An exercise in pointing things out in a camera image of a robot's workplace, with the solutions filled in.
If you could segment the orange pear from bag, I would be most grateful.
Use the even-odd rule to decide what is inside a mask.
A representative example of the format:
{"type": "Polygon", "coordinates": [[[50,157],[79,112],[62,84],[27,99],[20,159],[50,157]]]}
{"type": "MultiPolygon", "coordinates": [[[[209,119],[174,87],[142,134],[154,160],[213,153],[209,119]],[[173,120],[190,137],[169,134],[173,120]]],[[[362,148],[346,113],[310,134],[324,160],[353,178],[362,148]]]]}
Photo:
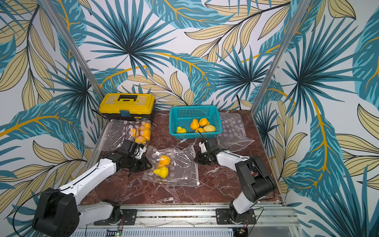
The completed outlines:
{"type": "Polygon", "coordinates": [[[192,123],[191,123],[191,125],[190,125],[190,128],[192,129],[192,130],[196,130],[197,128],[199,128],[200,127],[200,125],[199,125],[199,121],[198,121],[198,119],[193,119],[193,121],[192,121],[192,123]]]}

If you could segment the yellow fruit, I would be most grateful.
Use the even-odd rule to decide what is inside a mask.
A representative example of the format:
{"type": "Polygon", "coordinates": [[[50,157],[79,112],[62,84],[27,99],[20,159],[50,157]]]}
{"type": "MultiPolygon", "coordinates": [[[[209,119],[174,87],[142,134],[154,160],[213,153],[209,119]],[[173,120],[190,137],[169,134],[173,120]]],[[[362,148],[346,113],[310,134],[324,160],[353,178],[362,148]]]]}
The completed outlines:
{"type": "Polygon", "coordinates": [[[205,130],[204,130],[203,128],[199,127],[199,128],[197,128],[197,129],[195,130],[195,132],[196,132],[196,133],[204,133],[205,130]]]}

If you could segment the clear zip-top bag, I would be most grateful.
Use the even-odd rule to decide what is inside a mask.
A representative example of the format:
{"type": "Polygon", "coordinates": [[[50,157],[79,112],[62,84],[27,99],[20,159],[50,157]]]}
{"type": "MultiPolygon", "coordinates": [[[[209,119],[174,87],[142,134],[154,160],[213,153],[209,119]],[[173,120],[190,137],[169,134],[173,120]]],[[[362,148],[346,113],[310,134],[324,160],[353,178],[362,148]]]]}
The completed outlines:
{"type": "Polygon", "coordinates": [[[222,133],[216,136],[218,145],[231,152],[238,152],[255,142],[248,138],[240,114],[220,113],[222,133]]]}

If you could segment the yellow pear long neck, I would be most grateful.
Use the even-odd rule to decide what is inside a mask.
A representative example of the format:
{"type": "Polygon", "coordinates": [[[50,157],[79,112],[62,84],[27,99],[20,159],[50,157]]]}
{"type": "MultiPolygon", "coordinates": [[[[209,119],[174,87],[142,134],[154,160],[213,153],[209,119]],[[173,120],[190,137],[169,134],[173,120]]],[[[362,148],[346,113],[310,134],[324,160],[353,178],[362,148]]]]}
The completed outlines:
{"type": "Polygon", "coordinates": [[[154,169],[153,173],[158,175],[160,178],[166,178],[169,175],[169,169],[166,166],[163,166],[158,169],[154,169]]]}

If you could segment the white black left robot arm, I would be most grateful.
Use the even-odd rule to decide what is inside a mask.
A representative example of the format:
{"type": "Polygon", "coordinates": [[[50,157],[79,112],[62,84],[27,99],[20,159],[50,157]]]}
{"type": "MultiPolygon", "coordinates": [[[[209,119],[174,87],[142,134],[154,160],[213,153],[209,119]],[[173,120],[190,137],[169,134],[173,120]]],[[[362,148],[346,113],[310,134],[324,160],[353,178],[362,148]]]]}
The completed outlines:
{"type": "Polygon", "coordinates": [[[120,204],[104,200],[82,206],[82,200],[101,182],[121,169],[137,173],[152,168],[143,155],[147,148],[131,140],[109,152],[78,178],[59,187],[48,188],[39,199],[32,228],[50,237],[69,237],[77,228],[88,224],[119,225],[125,219],[120,204]]]}

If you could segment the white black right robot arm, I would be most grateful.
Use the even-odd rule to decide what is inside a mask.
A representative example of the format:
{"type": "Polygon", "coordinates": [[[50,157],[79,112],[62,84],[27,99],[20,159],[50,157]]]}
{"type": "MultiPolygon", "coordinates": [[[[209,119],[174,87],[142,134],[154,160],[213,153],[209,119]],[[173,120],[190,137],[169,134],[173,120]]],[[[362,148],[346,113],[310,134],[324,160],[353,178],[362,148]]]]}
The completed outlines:
{"type": "Polygon", "coordinates": [[[253,206],[271,193],[275,193],[276,182],[272,179],[263,160],[258,156],[241,156],[221,149],[214,138],[199,142],[200,151],[194,162],[200,165],[217,164],[230,168],[238,176],[242,188],[240,195],[228,208],[216,210],[218,225],[255,224],[257,217],[253,206]]]}

